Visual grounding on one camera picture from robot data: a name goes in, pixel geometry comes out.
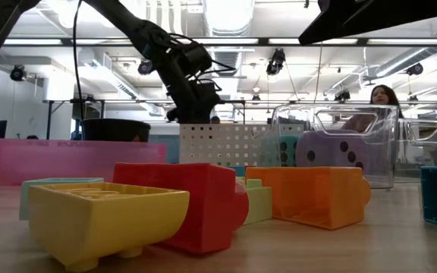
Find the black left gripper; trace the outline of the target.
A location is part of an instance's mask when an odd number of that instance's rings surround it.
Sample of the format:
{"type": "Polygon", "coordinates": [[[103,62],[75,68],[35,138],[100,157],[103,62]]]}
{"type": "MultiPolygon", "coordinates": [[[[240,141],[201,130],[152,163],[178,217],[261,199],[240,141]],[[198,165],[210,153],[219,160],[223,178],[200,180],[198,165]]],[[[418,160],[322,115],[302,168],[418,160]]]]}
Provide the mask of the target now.
{"type": "Polygon", "coordinates": [[[179,80],[167,87],[175,107],[168,111],[168,121],[179,124],[209,124],[210,114],[223,101],[218,95],[222,88],[213,80],[179,80]]]}

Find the black round bucket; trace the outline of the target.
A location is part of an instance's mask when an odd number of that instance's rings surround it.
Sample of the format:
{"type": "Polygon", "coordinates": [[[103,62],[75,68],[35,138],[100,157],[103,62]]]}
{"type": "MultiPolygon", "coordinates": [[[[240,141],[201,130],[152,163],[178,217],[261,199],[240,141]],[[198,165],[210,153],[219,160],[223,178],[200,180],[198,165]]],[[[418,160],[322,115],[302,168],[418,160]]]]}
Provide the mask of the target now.
{"type": "Polygon", "coordinates": [[[142,121],[95,118],[84,120],[82,129],[84,140],[147,143],[151,126],[142,121]]]}

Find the teal foam die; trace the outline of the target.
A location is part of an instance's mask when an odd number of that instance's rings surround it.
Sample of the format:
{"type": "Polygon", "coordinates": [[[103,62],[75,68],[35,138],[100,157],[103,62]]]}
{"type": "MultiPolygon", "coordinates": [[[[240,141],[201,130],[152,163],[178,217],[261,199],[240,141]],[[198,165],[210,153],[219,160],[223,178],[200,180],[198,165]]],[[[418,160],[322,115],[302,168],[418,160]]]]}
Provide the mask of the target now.
{"type": "Polygon", "coordinates": [[[260,142],[260,167],[295,167],[298,136],[267,136],[260,142]]]}

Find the red stepped toy block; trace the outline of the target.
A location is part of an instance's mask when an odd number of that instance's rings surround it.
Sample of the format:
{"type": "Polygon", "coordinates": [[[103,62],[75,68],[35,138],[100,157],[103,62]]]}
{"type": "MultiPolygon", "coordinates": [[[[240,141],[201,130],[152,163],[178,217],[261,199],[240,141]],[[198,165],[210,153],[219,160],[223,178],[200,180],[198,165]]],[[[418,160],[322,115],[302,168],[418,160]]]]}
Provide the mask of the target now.
{"type": "Polygon", "coordinates": [[[249,212],[248,196],[236,183],[235,170],[219,165],[117,163],[112,181],[189,192],[183,224],[162,243],[186,253],[204,255],[230,248],[249,212]]]}

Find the light green small brick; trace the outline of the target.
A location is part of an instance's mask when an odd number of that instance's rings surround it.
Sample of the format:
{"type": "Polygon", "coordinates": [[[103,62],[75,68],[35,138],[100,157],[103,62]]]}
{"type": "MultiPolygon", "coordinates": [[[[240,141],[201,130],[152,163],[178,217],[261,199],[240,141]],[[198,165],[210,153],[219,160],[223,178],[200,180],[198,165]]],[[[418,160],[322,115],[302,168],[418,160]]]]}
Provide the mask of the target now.
{"type": "Polygon", "coordinates": [[[272,188],[260,179],[237,177],[234,205],[238,226],[254,224],[272,218],[272,188]]]}

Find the purple foam die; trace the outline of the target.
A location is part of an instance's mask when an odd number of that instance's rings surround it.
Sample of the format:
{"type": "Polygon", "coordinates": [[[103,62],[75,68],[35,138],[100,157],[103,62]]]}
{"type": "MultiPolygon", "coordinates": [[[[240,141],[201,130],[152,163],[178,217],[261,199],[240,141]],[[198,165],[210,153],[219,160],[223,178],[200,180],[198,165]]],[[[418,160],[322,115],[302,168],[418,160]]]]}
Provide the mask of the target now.
{"type": "Polygon", "coordinates": [[[305,132],[297,141],[297,167],[361,168],[371,175],[374,165],[364,135],[353,130],[315,130],[305,132]]]}

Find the orange wide toy block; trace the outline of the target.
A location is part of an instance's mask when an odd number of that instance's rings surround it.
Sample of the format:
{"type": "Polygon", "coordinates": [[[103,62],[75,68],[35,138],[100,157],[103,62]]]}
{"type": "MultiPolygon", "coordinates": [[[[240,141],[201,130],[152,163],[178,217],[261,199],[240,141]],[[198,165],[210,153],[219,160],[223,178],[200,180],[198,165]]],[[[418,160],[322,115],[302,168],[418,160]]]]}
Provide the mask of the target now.
{"type": "Polygon", "coordinates": [[[364,220],[371,188],[360,168],[248,167],[247,179],[272,189],[272,217],[336,230],[364,220]]]}

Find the yellow-orange toy brick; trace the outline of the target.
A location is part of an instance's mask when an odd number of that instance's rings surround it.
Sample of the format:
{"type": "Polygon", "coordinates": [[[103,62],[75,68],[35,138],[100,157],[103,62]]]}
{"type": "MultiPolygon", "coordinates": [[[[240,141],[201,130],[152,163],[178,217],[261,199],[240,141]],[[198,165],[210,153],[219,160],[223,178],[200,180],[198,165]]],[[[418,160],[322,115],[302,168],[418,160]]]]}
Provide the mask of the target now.
{"type": "Polygon", "coordinates": [[[104,256],[133,258],[173,237],[189,201],[183,190],[105,182],[31,186],[30,234],[66,271],[82,273],[104,256]]]}

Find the white perforated basket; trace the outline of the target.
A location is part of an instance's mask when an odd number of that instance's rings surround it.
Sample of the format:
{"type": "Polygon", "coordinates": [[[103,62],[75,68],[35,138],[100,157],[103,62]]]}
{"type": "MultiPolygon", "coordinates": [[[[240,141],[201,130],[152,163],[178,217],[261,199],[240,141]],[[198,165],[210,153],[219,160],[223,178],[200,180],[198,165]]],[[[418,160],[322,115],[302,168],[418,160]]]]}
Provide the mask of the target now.
{"type": "Polygon", "coordinates": [[[259,166],[260,142],[274,136],[268,125],[183,124],[180,162],[259,166]]]}

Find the black overhead rig beam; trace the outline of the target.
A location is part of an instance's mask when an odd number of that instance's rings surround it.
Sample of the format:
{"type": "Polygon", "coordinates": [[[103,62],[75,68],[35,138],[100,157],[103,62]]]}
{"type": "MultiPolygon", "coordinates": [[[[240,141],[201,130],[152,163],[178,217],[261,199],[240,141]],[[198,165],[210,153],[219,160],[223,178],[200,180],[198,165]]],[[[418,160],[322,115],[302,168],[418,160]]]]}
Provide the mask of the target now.
{"type": "MultiPolygon", "coordinates": [[[[205,46],[226,46],[226,47],[300,47],[297,38],[194,38],[198,43],[205,46]]],[[[8,38],[3,43],[4,46],[72,46],[71,38],[8,38]]],[[[95,46],[95,47],[126,47],[131,46],[129,39],[77,39],[78,46],[95,46]]],[[[437,38],[338,38],[330,39],[324,42],[315,42],[309,44],[310,47],[437,47],[437,38]]]]}

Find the pink translucent plastic tray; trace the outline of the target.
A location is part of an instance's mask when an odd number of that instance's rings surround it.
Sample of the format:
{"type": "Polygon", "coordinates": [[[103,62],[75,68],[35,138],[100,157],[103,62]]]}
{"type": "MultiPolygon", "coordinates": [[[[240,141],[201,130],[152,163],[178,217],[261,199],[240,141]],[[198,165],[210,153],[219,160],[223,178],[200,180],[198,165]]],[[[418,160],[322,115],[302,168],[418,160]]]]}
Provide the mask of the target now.
{"type": "Polygon", "coordinates": [[[117,163],[164,163],[161,143],[0,139],[0,186],[26,180],[100,177],[112,181],[117,163]]]}

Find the pale teal small brick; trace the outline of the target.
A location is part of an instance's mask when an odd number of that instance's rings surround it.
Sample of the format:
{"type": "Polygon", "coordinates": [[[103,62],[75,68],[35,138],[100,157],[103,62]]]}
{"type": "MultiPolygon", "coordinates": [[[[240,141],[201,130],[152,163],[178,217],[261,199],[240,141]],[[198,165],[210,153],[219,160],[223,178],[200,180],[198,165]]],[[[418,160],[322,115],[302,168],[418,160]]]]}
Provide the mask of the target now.
{"type": "Polygon", "coordinates": [[[82,184],[103,182],[101,177],[52,177],[37,180],[26,180],[20,187],[20,208],[19,220],[27,221],[29,219],[28,193],[30,186],[40,186],[46,184],[82,184]]]}

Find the clear plastic bin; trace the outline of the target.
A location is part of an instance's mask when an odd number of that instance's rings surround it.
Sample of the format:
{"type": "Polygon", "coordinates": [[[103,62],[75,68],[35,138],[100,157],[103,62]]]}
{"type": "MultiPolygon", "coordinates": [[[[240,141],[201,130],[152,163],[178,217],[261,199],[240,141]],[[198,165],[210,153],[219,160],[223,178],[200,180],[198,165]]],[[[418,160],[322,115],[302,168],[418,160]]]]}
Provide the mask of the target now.
{"type": "Polygon", "coordinates": [[[298,136],[307,131],[343,130],[353,115],[372,115],[364,135],[374,171],[363,175],[373,189],[392,188],[397,155],[398,110],[381,105],[280,105],[272,113],[270,130],[275,137],[298,136]]]}
{"type": "Polygon", "coordinates": [[[437,167],[437,120],[402,118],[398,123],[395,183],[419,183],[422,167],[437,167]]]}

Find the black background frame table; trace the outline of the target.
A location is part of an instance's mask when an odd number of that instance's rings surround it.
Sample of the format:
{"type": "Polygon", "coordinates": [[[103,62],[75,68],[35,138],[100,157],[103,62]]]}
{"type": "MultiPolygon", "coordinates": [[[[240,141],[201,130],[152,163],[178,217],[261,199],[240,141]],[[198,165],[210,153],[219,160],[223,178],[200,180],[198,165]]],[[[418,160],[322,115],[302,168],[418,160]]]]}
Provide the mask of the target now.
{"type": "MultiPolygon", "coordinates": [[[[110,99],[110,100],[84,100],[84,104],[100,104],[102,116],[107,105],[138,105],[149,112],[152,116],[165,116],[165,110],[171,110],[175,104],[170,99],[110,99]]],[[[220,100],[218,105],[231,105],[233,109],[240,109],[242,123],[245,124],[247,109],[265,109],[271,111],[280,105],[367,105],[367,101],[313,101],[313,100],[220,100]]],[[[437,101],[400,101],[400,107],[404,114],[412,114],[415,111],[430,110],[437,115],[437,101]]]]}

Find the silver ceiling duct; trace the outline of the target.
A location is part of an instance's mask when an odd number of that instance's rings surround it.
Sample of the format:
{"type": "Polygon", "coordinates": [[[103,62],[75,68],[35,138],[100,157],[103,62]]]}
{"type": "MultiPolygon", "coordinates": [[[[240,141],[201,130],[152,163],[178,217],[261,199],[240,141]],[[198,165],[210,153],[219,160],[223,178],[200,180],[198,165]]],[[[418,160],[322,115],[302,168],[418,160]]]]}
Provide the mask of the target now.
{"type": "Polygon", "coordinates": [[[207,36],[248,36],[255,0],[202,0],[207,36]]]}
{"type": "Polygon", "coordinates": [[[385,62],[375,69],[370,69],[363,77],[364,80],[376,80],[383,77],[391,76],[401,71],[406,71],[411,67],[419,67],[420,62],[437,54],[436,45],[428,45],[425,42],[420,47],[408,49],[390,61],[385,62]]]}

